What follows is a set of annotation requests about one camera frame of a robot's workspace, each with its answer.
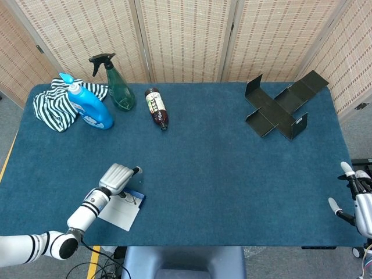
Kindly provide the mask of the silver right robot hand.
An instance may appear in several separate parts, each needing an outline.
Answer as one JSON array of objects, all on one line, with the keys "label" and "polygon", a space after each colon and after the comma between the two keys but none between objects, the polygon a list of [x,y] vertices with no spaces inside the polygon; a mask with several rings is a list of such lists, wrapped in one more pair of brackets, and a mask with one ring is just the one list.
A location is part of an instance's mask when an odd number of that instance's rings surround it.
[{"label": "silver right robot hand", "polygon": [[345,213],[332,197],[328,198],[328,204],[336,216],[355,226],[362,236],[371,239],[371,177],[364,170],[354,171],[346,162],[341,162],[340,166],[344,174],[338,179],[348,181],[354,215]]}]

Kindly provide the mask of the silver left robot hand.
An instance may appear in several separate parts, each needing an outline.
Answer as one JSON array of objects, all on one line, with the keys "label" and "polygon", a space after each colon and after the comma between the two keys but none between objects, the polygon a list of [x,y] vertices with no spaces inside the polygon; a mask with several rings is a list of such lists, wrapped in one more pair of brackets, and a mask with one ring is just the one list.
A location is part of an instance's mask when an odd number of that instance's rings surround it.
[{"label": "silver left robot hand", "polygon": [[108,193],[109,196],[121,193],[132,176],[142,173],[139,166],[130,169],[121,164],[114,163],[106,171],[99,181],[99,188]]}]

